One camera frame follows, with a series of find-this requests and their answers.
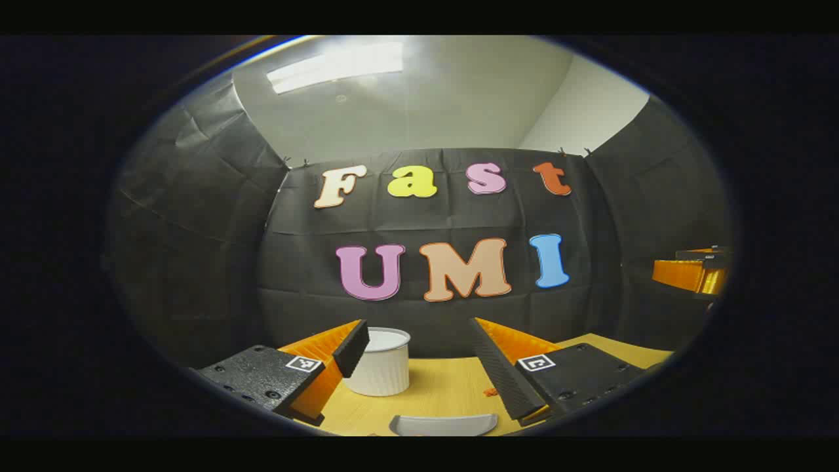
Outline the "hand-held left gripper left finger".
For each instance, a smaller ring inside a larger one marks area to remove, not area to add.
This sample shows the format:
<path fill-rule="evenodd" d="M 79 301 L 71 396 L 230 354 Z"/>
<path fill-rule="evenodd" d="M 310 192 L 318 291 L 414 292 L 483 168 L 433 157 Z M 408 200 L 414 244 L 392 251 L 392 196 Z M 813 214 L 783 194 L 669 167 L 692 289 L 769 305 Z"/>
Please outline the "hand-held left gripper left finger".
<path fill-rule="evenodd" d="M 320 426 L 324 407 L 354 373 L 369 339 L 368 323 L 359 319 L 284 347 L 248 347 L 197 373 L 237 399 Z"/>

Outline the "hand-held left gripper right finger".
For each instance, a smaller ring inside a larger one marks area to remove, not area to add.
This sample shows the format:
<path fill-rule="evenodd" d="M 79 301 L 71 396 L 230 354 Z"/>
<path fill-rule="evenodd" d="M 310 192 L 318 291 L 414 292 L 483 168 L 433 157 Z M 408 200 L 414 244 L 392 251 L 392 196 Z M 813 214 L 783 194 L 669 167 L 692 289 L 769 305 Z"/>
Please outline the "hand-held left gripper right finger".
<path fill-rule="evenodd" d="M 587 412 L 644 373 L 588 343 L 558 347 L 485 319 L 470 319 L 474 352 L 521 426 Z"/>

